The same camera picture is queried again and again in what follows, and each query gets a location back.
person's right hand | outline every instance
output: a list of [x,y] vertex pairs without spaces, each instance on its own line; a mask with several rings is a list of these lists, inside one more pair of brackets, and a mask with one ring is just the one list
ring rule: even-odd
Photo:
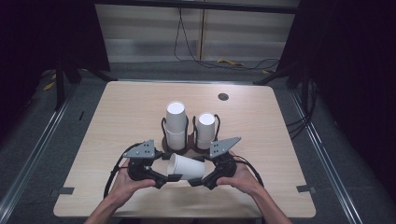
[[257,189],[262,188],[246,165],[242,163],[236,164],[236,172],[233,177],[221,177],[216,183],[218,185],[231,185],[250,196]]

human hand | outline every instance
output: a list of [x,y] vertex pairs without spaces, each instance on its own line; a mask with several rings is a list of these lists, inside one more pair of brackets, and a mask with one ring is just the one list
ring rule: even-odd
[[255,192],[255,190],[262,188],[247,166],[243,163],[236,164],[236,172],[233,177],[221,177],[218,179],[216,184],[231,185],[250,196]]
[[134,195],[138,189],[144,189],[155,185],[152,179],[145,179],[134,181],[128,176],[129,159],[120,167],[113,188],[108,193],[107,197],[112,199],[112,202],[117,206],[123,206]]

